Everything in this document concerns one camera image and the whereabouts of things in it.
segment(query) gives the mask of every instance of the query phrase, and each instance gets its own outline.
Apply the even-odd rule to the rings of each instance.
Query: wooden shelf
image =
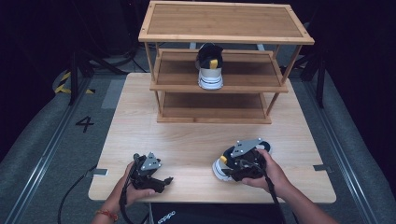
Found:
[[[158,122],[271,123],[263,93],[162,92]]]
[[[288,92],[272,51],[230,50],[222,52],[223,87],[208,91],[198,86],[195,58],[198,49],[160,49],[151,91],[205,93]]]

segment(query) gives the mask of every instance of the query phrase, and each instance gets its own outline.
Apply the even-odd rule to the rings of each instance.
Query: red bracelet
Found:
[[[114,220],[114,222],[119,220],[119,216],[117,214],[111,214],[110,211],[105,210],[105,209],[97,210],[96,214],[103,214],[105,216],[108,216],[108,217],[112,218]]]

